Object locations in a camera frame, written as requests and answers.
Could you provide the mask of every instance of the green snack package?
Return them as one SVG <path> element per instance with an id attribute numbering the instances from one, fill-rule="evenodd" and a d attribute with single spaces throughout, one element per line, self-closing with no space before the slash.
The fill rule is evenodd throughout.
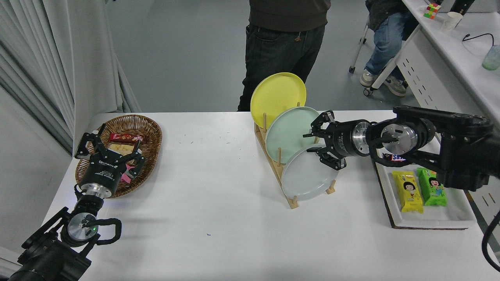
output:
<path id="1" fill-rule="evenodd" d="M 427 168 L 416 168 L 424 206 L 446 206 L 446 191 L 436 179 L 436 172 Z"/>

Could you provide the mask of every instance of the plastic cup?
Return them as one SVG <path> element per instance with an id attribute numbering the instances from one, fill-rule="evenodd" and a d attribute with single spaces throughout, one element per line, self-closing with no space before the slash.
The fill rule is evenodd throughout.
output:
<path id="1" fill-rule="evenodd" d="M 448 32 L 453 30 L 459 24 L 460 20 L 463 18 L 464 16 L 457 12 L 454 11 L 448 12 L 446 14 L 446 19 L 442 23 L 441 31 Z"/>
<path id="2" fill-rule="evenodd" d="M 491 46 L 482 61 L 482 67 L 491 71 L 500 67 L 500 45 Z"/>

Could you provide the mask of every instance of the white tray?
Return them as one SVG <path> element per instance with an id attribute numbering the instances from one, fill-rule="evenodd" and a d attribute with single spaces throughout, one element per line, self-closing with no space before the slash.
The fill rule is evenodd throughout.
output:
<path id="1" fill-rule="evenodd" d="M 437 153 L 440 144 L 433 139 L 421 150 Z M 401 212 L 401 202 L 393 179 L 393 171 L 412 171 L 418 180 L 416 164 L 404 167 L 386 167 L 375 163 L 375 171 L 384 195 L 385 204 L 391 225 L 395 229 L 432 229 L 432 230 L 464 230 L 477 224 L 476 216 L 463 190 L 446 188 L 447 206 L 424 206 L 423 213 Z"/>

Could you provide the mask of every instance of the wicker basket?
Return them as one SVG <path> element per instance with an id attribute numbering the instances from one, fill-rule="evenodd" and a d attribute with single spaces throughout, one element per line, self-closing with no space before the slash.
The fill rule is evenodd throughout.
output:
<path id="1" fill-rule="evenodd" d="M 155 168 L 158 153 L 160 152 L 160 146 L 162 144 L 162 130 L 155 121 L 145 116 L 135 114 L 116 117 L 107 121 L 105 124 L 106 128 L 102 132 L 101 140 L 106 148 L 109 145 L 110 134 L 147 136 L 146 141 L 141 142 L 139 145 L 139 148 L 142 151 L 142 156 L 144 156 L 145 159 L 139 175 L 131 180 L 130 185 L 125 182 L 120 182 L 118 184 L 118 188 L 116 189 L 116 193 L 110 197 L 115 198 L 134 191 L 151 175 L 151 172 Z M 87 149 L 91 154 L 94 153 L 94 147 L 91 143 L 88 144 Z M 84 159 L 80 160 L 78 163 L 75 172 L 77 183 L 79 183 L 82 179 L 88 165 L 89 161 Z"/>

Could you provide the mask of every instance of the white wall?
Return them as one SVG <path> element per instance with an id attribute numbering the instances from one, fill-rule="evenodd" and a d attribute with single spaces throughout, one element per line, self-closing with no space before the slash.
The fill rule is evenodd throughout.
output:
<path id="1" fill-rule="evenodd" d="M 70 161 L 0 87 L 0 255 L 23 252 L 21 244 L 42 225 Z"/>

